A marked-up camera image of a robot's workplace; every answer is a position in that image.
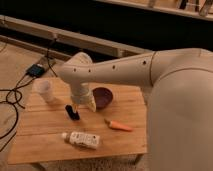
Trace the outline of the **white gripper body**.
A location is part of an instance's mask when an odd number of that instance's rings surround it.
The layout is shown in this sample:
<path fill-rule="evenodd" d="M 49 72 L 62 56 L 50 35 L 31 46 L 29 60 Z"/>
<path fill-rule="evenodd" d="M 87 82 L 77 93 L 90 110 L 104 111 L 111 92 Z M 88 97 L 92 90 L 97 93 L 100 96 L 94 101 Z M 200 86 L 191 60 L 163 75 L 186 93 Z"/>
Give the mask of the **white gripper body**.
<path fill-rule="evenodd" d="M 87 104 L 92 101 L 92 91 L 88 83 L 71 84 L 71 99 L 76 104 Z"/>

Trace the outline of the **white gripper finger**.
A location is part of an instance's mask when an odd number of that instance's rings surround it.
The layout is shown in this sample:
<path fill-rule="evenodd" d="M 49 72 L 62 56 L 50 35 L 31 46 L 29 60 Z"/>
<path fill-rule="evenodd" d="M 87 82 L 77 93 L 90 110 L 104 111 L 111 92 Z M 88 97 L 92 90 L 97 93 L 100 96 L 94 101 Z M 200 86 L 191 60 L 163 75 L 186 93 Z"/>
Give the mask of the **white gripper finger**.
<path fill-rule="evenodd" d="M 96 111 L 96 102 L 95 102 L 94 97 L 89 97 L 89 98 L 87 99 L 86 106 L 87 106 L 92 112 L 95 112 L 95 111 Z"/>

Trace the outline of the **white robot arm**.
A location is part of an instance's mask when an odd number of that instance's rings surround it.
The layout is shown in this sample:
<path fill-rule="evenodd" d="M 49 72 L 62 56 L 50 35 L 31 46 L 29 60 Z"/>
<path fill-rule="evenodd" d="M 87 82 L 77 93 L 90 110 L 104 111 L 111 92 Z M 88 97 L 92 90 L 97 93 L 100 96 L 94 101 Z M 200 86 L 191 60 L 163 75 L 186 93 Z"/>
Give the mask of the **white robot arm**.
<path fill-rule="evenodd" d="M 89 88 L 90 83 L 138 86 L 146 97 L 175 62 L 181 62 L 179 69 L 213 71 L 213 52 L 200 48 L 152 51 L 99 63 L 94 63 L 88 54 L 79 52 L 62 65 L 59 78 L 70 87 L 75 111 L 79 105 L 86 105 L 95 112 L 97 102 Z"/>

